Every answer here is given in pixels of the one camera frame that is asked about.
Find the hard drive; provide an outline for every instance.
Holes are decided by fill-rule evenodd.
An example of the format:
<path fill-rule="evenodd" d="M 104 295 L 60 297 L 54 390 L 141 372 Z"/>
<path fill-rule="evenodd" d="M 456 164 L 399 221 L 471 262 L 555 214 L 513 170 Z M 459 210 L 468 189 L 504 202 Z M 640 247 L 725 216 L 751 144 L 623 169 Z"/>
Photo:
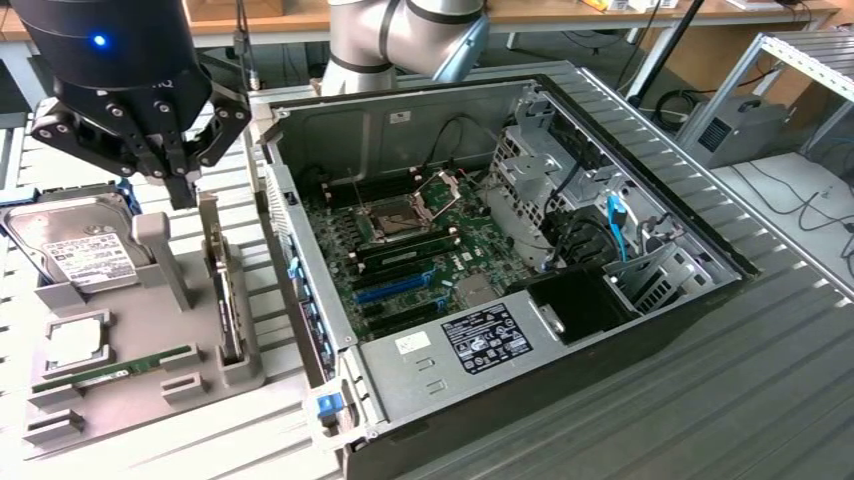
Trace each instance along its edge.
<path fill-rule="evenodd" d="M 152 255 L 130 236 L 126 192 L 113 184 L 38 194 L 0 205 L 0 233 L 26 255 L 48 284 L 94 293 L 136 282 Z"/>

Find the motherboard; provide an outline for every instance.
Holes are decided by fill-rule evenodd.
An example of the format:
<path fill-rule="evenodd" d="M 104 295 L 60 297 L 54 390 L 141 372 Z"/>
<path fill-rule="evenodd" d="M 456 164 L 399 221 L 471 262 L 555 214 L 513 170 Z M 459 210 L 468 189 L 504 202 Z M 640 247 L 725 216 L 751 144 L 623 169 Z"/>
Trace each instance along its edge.
<path fill-rule="evenodd" d="M 307 205 L 363 341 L 499 298 L 535 273 L 489 215 L 487 182 L 451 170 L 424 177 L 408 179 L 408 193 L 381 182 L 343 184 Z"/>

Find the blue led light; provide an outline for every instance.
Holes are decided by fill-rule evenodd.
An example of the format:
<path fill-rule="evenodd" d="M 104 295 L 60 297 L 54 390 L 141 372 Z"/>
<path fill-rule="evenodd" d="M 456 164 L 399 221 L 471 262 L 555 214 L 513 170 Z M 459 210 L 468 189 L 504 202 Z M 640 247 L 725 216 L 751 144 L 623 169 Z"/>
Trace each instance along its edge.
<path fill-rule="evenodd" d="M 106 37 L 104 35 L 94 35 L 92 37 L 92 43 L 96 47 L 104 48 L 106 46 Z"/>

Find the power supply label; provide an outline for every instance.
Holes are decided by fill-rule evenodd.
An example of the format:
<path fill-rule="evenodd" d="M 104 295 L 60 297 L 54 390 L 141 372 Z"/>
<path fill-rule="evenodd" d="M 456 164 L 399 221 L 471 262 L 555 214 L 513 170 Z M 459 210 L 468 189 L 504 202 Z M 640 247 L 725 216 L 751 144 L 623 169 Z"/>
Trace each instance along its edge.
<path fill-rule="evenodd" d="M 133 262 L 114 233 L 48 243 L 42 248 L 76 286 L 136 274 Z"/>
<path fill-rule="evenodd" d="M 443 323 L 441 329 L 471 375 L 533 350 L 503 303 Z"/>

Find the warning label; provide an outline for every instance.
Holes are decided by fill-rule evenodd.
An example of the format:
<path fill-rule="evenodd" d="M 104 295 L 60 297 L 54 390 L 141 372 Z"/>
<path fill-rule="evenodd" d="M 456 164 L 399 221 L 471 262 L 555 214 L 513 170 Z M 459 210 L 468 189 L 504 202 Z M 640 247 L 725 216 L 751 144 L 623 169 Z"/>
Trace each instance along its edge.
<path fill-rule="evenodd" d="M 44 249 L 74 286 L 92 285 L 136 273 L 114 233 L 49 243 Z"/>
<path fill-rule="evenodd" d="M 441 328 L 472 375 L 533 350 L 503 303 L 443 323 Z"/>

